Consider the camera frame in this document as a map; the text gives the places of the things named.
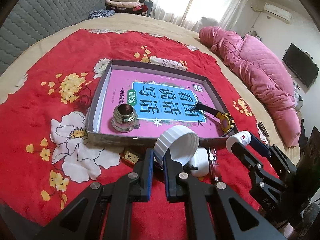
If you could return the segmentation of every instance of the pink comforter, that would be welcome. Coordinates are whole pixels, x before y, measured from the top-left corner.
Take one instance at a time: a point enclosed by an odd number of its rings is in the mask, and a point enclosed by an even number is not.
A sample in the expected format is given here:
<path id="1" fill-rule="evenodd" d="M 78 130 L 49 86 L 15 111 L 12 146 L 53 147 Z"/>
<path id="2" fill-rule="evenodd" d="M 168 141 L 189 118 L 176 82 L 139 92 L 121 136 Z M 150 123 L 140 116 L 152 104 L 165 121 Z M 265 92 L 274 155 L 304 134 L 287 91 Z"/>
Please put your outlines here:
<path id="1" fill-rule="evenodd" d="M 294 109 L 292 79 L 277 56 L 256 38 L 244 40 L 220 27 L 200 30 L 200 40 L 223 59 L 268 109 L 287 147 L 298 144 L 300 123 Z"/>

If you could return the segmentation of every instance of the white curtain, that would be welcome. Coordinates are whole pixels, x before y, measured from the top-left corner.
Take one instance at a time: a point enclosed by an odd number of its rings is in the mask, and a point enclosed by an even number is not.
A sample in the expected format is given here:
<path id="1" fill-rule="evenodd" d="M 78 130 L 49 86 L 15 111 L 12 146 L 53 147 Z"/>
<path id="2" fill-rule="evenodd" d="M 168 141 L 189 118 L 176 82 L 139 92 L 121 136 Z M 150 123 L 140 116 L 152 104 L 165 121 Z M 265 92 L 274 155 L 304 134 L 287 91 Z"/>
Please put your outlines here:
<path id="1" fill-rule="evenodd" d="M 153 17 L 199 31 L 205 26 L 230 30 L 248 0 L 151 0 Z"/>

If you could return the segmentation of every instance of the white wall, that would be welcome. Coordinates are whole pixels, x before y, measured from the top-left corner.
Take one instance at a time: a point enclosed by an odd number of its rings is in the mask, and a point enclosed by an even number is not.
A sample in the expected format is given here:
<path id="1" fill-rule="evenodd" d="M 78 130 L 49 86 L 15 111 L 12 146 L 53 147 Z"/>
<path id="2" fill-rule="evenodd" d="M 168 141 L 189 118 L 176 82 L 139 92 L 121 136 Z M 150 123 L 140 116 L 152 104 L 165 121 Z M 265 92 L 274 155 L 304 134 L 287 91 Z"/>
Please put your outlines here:
<path id="1" fill-rule="evenodd" d="M 266 13 L 261 13 L 253 29 L 262 37 L 262 42 L 280 59 L 293 43 L 299 49 L 308 52 L 313 57 L 313 62 L 320 66 L 320 33 L 318 29 L 312 20 L 293 11 L 291 13 L 293 15 L 291 25 Z M 305 120 L 306 136 L 310 137 L 314 126 L 320 129 L 320 77 L 309 89 L 301 84 L 299 79 L 294 78 L 294 80 L 301 87 L 300 95 L 303 99 L 303 107 L 300 111 Z"/>
<path id="2" fill-rule="evenodd" d="M 264 1 L 263 0 L 248 0 L 246 5 L 244 6 L 242 13 L 236 22 L 236 25 L 233 27 L 233 31 L 238 33 L 241 37 L 243 37 L 246 33 L 248 33 L 253 25 L 254 21 L 257 19 L 259 12 L 254 12 L 251 9 L 251 6 L 258 9 L 263 9 Z"/>

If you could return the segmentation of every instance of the gray quilted headboard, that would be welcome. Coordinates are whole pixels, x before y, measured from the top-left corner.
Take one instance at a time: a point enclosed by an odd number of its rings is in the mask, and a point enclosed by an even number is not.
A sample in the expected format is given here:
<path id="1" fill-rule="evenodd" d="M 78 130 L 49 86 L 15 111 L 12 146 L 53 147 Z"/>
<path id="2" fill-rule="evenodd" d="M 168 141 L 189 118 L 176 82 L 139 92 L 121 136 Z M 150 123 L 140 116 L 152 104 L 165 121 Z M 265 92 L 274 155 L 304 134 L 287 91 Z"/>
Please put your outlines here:
<path id="1" fill-rule="evenodd" d="M 0 28 L 0 75 L 37 41 L 105 8 L 105 0 L 19 0 Z"/>

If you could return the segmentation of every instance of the pen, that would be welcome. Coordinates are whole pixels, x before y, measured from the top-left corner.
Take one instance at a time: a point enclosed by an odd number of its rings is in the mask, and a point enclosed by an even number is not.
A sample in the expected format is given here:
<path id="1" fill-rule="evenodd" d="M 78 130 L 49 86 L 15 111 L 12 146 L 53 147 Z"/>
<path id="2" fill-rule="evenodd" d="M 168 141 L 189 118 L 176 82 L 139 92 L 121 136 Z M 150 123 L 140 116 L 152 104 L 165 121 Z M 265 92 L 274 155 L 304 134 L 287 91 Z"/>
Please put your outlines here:
<path id="1" fill-rule="evenodd" d="M 209 148 L 208 158 L 209 158 L 209 169 L 210 169 L 210 175 L 211 175 L 211 184 L 216 184 L 222 181 L 222 179 L 221 179 L 220 166 L 218 163 L 217 152 L 215 148 Z"/>

